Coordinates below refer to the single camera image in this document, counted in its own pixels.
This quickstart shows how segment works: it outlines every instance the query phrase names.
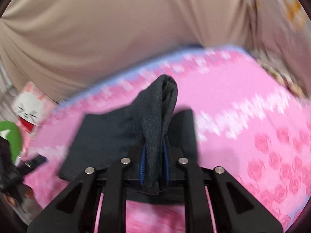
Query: silver screw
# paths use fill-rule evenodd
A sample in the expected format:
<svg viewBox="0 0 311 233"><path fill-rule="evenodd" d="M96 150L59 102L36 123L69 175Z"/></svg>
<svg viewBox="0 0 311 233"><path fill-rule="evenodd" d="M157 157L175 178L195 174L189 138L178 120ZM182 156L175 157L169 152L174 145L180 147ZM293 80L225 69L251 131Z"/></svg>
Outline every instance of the silver screw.
<svg viewBox="0 0 311 233"><path fill-rule="evenodd" d="M131 162L131 160L129 158L122 158L121 159L121 163L124 164L124 165L127 165Z"/></svg>
<svg viewBox="0 0 311 233"><path fill-rule="evenodd" d="M88 167L85 169L86 174L92 174L93 172L95 172L95 169L93 167Z"/></svg>
<svg viewBox="0 0 311 233"><path fill-rule="evenodd" d="M215 168L215 172L217 172L218 174L223 174L225 172L225 169L222 166L217 166Z"/></svg>
<svg viewBox="0 0 311 233"><path fill-rule="evenodd" d="M178 162L181 163L181 164L183 164L183 165L185 165L185 164L187 164L189 161L188 161L187 158L180 158L180 159L178 160Z"/></svg>

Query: pink bed sheet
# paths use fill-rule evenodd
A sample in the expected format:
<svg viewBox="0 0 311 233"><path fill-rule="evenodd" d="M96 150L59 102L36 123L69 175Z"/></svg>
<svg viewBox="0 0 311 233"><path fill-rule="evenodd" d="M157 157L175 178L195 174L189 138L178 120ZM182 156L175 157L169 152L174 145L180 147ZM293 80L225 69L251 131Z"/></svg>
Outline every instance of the pink bed sheet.
<svg viewBox="0 0 311 233"><path fill-rule="evenodd" d="M129 104L163 73L177 82L176 109L195 112L200 166L225 167L286 230L311 196L311 112L255 60L234 50L188 54L118 86L103 85L99 93L55 112L26 156L49 159L25 179L39 204L46 207L66 187L57 173L84 114ZM126 223L127 232L184 232L184 211L128 201Z"/></svg>

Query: triangular cutout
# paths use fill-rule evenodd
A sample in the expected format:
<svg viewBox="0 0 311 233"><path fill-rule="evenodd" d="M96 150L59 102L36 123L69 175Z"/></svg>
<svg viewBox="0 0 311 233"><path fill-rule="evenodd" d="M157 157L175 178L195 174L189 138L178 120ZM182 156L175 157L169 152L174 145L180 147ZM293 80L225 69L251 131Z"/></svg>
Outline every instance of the triangular cutout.
<svg viewBox="0 0 311 233"><path fill-rule="evenodd" d="M254 206L249 202L249 200L246 197L244 197L244 195L241 194L232 183L228 182L227 188L229 190L237 214L242 214L254 208Z"/></svg>
<svg viewBox="0 0 311 233"><path fill-rule="evenodd" d="M67 214L72 214L75 210L80 192L82 190L82 183L79 183L70 193L57 205L56 209Z"/></svg>

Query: dark gray cloth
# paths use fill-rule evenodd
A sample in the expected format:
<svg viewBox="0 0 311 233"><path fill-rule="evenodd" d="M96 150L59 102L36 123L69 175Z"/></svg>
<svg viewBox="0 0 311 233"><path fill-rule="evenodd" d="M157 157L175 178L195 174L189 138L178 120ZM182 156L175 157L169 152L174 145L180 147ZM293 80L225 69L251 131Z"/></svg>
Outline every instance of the dark gray cloth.
<svg viewBox="0 0 311 233"><path fill-rule="evenodd" d="M172 146L177 145L194 160L197 158L192 111L176 115L177 120L170 125L176 101L175 81L161 75L140 92L131 105L104 115L86 115L60 170L60 177L73 180L88 166L98 170L107 168L115 160L127 156L131 147L145 143L143 191L159 194L162 142L166 134L170 134Z"/></svg>

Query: green object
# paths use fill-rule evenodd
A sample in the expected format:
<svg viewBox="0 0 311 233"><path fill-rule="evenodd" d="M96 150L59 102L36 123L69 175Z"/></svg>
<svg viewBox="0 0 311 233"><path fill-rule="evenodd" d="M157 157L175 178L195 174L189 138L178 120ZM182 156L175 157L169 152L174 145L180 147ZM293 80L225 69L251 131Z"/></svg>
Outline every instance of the green object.
<svg viewBox="0 0 311 233"><path fill-rule="evenodd" d="M23 146L21 132L15 123L10 121L0 122L0 136L10 143L11 159L15 163Z"/></svg>

